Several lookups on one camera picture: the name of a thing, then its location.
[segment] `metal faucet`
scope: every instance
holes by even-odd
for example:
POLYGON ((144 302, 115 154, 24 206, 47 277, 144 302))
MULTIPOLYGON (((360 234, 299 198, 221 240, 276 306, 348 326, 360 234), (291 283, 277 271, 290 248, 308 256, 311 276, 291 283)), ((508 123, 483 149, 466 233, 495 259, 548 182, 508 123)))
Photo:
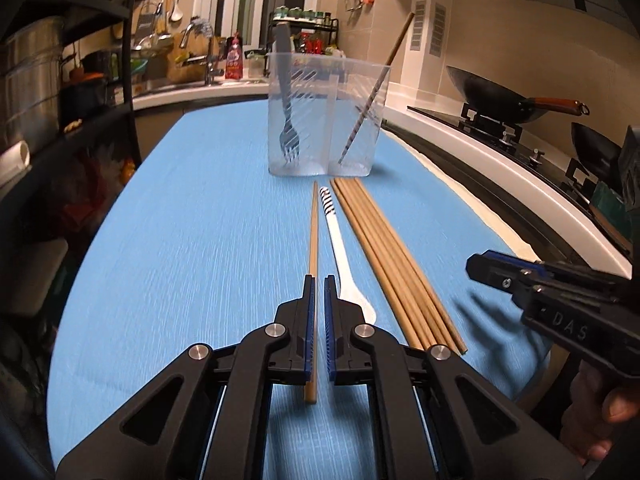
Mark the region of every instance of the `metal faucet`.
POLYGON ((206 65, 207 68, 204 73, 204 84, 206 86, 211 86, 215 84, 214 71, 216 70, 216 66, 218 64, 218 58, 213 55, 213 42, 215 41, 215 37, 213 35, 213 27, 211 24, 202 18, 196 18, 187 25, 187 28, 184 29, 182 34, 182 39, 180 40, 180 48, 187 48, 187 42, 189 41, 189 36, 191 35, 191 31, 194 30, 194 34, 196 36, 203 35, 209 39, 209 46, 207 47, 207 55, 206 56, 194 56, 182 62, 182 66, 188 66, 191 64, 199 64, 206 65))

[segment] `fork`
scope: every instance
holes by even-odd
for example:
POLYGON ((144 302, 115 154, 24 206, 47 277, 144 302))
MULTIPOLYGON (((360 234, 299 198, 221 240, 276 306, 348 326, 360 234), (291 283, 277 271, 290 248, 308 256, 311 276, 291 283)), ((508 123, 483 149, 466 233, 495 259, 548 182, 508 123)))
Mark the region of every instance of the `fork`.
POLYGON ((280 149, 287 162, 292 162, 300 154, 300 136, 291 123, 291 31, 289 23, 276 25, 276 56, 278 79, 282 92, 282 111, 284 112, 284 128, 280 134, 280 149))
POLYGON ((334 201, 331 198, 331 191, 328 187, 320 188, 320 198, 322 199, 326 225, 329 228, 331 245, 334 248, 335 264, 338 267, 338 276, 340 277, 340 294, 338 297, 341 300, 358 305, 362 309, 364 321, 373 325, 376 322, 376 311, 353 281, 347 253, 344 250, 344 243, 342 241, 342 235, 340 234, 338 217, 335 215, 334 201))

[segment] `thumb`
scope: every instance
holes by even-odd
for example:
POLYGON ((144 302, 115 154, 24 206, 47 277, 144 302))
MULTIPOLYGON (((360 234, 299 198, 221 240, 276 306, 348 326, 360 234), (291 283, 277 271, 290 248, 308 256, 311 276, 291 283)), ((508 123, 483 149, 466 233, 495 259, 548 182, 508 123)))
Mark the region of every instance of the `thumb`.
POLYGON ((640 388, 616 388, 602 405, 602 418, 606 422, 625 422, 640 413, 640 388))

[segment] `air vent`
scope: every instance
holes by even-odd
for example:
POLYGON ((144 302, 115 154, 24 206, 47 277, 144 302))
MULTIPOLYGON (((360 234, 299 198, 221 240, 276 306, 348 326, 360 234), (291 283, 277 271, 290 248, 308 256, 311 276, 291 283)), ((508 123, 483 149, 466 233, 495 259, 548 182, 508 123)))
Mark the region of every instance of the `air vent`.
POLYGON ((424 16, 427 10, 427 0, 415 3, 414 32, 411 35, 411 50, 420 50, 422 43, 422 30, 424 29, 424 16))
POLYGON ((444 28, 447 20, 447 9, 440 4, 436 4, 436 11, 433 15, 433 32, 431 33, 431 46, 429 54, 440 57, 442 55, 442 43, 444 42, 444 28))

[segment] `paper roll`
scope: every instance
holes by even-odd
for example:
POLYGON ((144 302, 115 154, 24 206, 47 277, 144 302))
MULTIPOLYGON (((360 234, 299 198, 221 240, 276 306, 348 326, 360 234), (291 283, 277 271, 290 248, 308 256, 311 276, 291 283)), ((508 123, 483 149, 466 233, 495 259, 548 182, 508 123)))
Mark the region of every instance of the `paper roll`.
POLYGON ((23 140, 0 155, 0 186, 4 186, 14 176, 25 170, 30 160, 29 147, 23 140))

